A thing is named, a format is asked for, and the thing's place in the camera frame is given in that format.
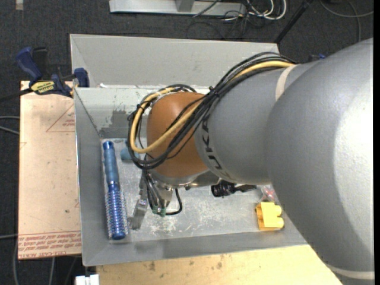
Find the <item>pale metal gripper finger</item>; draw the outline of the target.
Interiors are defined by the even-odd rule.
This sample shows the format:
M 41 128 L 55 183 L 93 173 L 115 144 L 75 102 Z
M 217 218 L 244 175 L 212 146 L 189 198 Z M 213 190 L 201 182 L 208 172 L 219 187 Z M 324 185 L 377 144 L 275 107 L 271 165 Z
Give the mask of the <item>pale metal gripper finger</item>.
M 132 216 L 129 218 L 129 226 L 132 230 L 140 229 L 148 209 L 148 201 L 139 199 L 134 207 Z

